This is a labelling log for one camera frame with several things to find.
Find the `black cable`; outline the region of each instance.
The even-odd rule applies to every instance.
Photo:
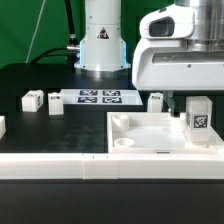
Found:
[[[64,0],[65,1],[65,7],[67,12],[67,18],[68,18],[68,28],[69,28],[69,42],[73,45],[78,45],[78,39],[76,38],[75,34],[75,26],[73,22],[73,16],[72,16],[72,8],[71,8],[71,2],[70,0]]]
[[[35,58],[35,61],[31,61],[31,64],[36,64],[41,58],[48,58],[48,57],[73,57],[74,55],[71,54],[50,54],[50,55],[41,55]]]
[[[42,53],[41,55],[39,55],[38,57],[34,58],[30,63],[31,64],[35,64],[37,61],[39,61],[41,58],[47,56],[48,54],[52,53],[52,52],[55,52],[55,51],[61,51],[61,50],[67,50],[67,47],[55,47],[55,48],[52,48],[50,50],[47,50],[45,51],[44,53]]]

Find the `white cube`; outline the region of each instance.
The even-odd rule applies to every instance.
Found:
[[[185,136],[201,145],[209,142],[212,101],[207,96],[187,97]]]
[[[0,116],[0,139],[5,134],[6,128],[5,128],[5,117]]]
[[[60,93],[48,94],[49,115],[63,115],[64,107]]]
[[[163,94],[151,93],[148,99],[147,112],[160,113],[163,109]]]
[[[29,91],[22,98],[22,109],[24,112],[37,112],[43,104],[44,93],[41,90]]]

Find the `green screen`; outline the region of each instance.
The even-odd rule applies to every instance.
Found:
[[[0,1],[0,67],[25,63],[35,31],[42,0]],[[71,0],[75,30],[79,40],[85,34],[84,0]],[[144,15],[172,4],[171,0],[122,0],[122,38],[132,62],[139,41],[139,23]],[[46,0],[30,60],[54,47],[68,44],[68,24],[63,0]],[[65,57],[42,59],[40,63],[66,63]]]

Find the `black table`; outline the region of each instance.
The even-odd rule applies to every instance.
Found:
[[[7,134],[0,152],[106,153],[106,111],[79,108],[52,119],[47,105],[38,113],[22,113],[21,97],[31,89],[43,90],[46,97],[61,88],[132,89],[130,83],[129,77],[80,77],[67,65],[4,67],[0,70],[0,114],[7,117]],[[89,147],[92,138],[96,141]],[[224,181],[0,180],[0,223],[223,224]]]
[[[0,114],[6,115],[7,134],[0,152],[107,152],[106,112],[141,110],[136,106],[65,106],[65,116],[49,116],[47,95],[61,89],[134,89],[129,76],[93,79],[74,74],[67,65],[14,64],[0,71]],[[44,91],[37,113],[22,112],[21,98],[29,90]]]

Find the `white tray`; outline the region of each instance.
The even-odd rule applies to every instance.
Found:
[[[112,129],[112,116],[129,116],[129,129],[116,132]],[[208,146],[196,147],[186,140],[184,132],[175,133],[170,129],[169,113],[107,113],[107,134],[109,153],[172,153],[172,154],[217,154],[224,149],[224,142],[210,128]],[[129,148],[115,147],[118,138],[134,140]]]

